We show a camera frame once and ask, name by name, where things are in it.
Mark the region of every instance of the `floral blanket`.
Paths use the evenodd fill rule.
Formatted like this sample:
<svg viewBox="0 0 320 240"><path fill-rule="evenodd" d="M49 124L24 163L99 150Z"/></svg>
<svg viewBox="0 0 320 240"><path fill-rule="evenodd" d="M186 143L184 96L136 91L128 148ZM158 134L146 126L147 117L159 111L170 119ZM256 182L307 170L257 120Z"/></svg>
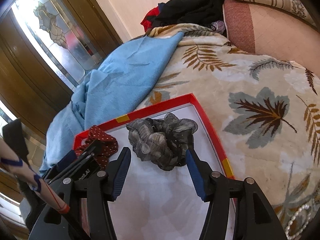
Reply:
<svg viewBox="0 0 320 240"><path fill-rule="evenodd" d="M320 204L320 80L294 61L252 55L211 29L178 24L150 37L185 33L143 108L193 93L217 131L234 175L253 177L283 227L304 204ZM289 236L308 220L302 211Z"/></svg>

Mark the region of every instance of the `silver screw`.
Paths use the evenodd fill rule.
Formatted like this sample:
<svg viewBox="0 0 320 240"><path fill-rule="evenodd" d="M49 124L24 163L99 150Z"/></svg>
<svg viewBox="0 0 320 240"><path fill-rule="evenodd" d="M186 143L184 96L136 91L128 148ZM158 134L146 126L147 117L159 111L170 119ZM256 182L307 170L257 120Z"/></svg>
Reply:
<svg viewBox="0 0 320 240"><path fill-rule="evenodd" d="M213 171L213 172L211 172L211 176L214 177L214 178L218 178L218 177L220 177L220 172Z"/></svg>
<svg viewBox="0 0 320 240"><path fill-rule="evenodd" d="M71 179L70 178L65 178L63 180L63 184L69 184L71 182Z"/></svg>
<svg viewBox="0 0 320 240"><path fill-rule="evenodd" d="M97 172L97 176L98 177L103 177L103 176L105 176L106 175L106 172L105 171L98 171Z"/></svg>
<svg viewBox="0 0 320 240"><path fill-rule="evenodd" d="M246 181L249 184L253 184L254 183L254 179L253 178L247 178Z"/></svg>

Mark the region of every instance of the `red polka dot scrunchie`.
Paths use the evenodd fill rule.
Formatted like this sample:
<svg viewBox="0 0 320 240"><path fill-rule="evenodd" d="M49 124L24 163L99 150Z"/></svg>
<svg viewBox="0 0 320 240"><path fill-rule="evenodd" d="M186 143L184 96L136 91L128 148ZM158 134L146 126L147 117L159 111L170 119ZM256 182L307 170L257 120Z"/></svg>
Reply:
<svg viewBox="0 0 320 240"><path fill-rule="evenodd" d="M88 138L86 139L84 145L79 146L75 153L79 157L83 151L92 143L95 139L99 139L102 142L101 152L95 154L94 158L100 167L104 170L108 164L108 159L111 155L118 151L118 142L113 136L106 134L98 126L93 125L89 129Z"/></svg>

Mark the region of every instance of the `pearl bracelet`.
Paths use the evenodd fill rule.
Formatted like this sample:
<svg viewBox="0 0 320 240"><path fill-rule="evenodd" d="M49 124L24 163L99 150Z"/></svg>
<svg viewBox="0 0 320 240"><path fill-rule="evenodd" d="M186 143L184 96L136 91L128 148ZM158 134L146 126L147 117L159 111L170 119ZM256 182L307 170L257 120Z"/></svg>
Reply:
<svg viewBox="0 0 320 240"><path fill-rule="evenodd" d="M289 236L289 230L290 230L290 226L292 225L293 221L295 221L296 217L299 215L299 213L302 211L302 210L307 210L309 209L310 206L309 205L302 205L300 208L298 208L298 210L294 213L294 215L291 217L291 219L289 220L288 222L288 226L285 228L284 232L285 232L285 235L287 236L287 239L288 240L293 240L295 239L297 236L299 236L303 230L307 227L307 225L309 224L309 220L311 218L311 211L308 213L307 215L307 219L306 219L306 222L304 223L304 225L302 226L302 228L297 232L295 233L294 235L292 236Z"/></svg>

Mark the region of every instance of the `white paper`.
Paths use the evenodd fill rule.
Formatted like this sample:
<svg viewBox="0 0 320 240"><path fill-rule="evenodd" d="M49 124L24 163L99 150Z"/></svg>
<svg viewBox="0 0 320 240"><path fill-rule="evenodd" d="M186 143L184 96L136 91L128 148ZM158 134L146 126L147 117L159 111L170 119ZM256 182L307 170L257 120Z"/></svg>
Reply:
<svg viewBox="0 0 320 240"><path fill-rule="evenodd" d="M194 147L200 160L209 163L213 171L224 173L194 106L171 111L179 119L194 120L199 128L193 134ZM163 118L164 114L154 117ZM209 203L196 194L187 166L163 171L151 161L142 162L128 140L128 130L122 127L108 132L119 144L131 150L131 165L121 195L109 202L109 209L118 240L196 240L202 231ZM235 210L230 201L226 239L231 240Z"/></svg>

